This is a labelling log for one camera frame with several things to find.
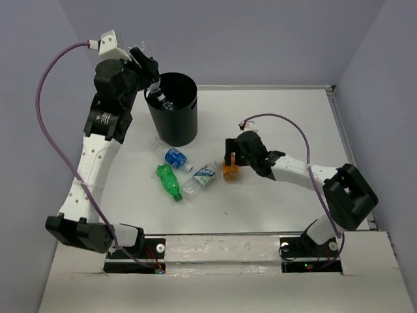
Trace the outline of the clear bottle without label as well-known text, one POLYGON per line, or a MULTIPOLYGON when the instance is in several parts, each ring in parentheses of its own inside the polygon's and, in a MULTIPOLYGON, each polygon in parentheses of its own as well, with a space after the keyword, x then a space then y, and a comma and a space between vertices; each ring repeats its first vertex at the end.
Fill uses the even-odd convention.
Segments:
POLYGON ((161 109, 163 111, 175 111, 177 107, 174 105, 172 101, 170 101, 163 93, 157 96, 157 100, 161 105, 161 109))

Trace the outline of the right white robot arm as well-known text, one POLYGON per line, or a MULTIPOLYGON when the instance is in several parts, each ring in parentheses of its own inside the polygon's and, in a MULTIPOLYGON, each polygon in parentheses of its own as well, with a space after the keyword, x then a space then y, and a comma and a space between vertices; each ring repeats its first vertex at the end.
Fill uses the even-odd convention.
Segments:
POLYGON ((260 177, 318 193, 326 211, 289 246, 297 256, 316 256, 336 234, 356 230, 379 202, 356 166, 349 163, 338 168, 318 166, 281 151, 269 151, 254 131, 226 139, 224 163, 249 166, 260 177))

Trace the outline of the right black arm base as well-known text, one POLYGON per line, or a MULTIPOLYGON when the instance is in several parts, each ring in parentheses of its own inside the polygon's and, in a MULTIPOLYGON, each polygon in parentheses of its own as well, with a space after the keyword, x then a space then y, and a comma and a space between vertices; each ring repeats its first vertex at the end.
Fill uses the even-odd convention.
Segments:
POLYGON ((301 237, 280 237, 278 254, 282 273, 342 273, 336 238, 304 248, 301 237))

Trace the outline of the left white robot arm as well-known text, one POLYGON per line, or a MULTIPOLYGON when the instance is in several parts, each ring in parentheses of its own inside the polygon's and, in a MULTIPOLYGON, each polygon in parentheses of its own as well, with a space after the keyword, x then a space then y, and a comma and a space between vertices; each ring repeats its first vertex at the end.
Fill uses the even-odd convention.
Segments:
POLYGON ((101 61, 95 68, 93 97, 83 129, 79 164, 68 163, 74 180, 59 212, 46 229, 62 244, 104 254, 123 250, 136 258, 144 250, 142 228, 111 224, 99 208, 108 174, 132 122, 139 91, 156 83, 158 63, 137 46, 129 59, 101 61))

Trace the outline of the orange juice bottle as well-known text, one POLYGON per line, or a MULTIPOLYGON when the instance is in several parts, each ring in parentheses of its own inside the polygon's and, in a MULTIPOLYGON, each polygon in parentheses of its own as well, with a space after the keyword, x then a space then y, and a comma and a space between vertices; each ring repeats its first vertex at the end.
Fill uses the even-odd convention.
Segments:
POLYGON ((228 183, 237 182, 240 179, 239 167, 235 164, 235 154, 231 154, 231 164, 227 166, 225 162, 222 163, 223 179, 228 183))

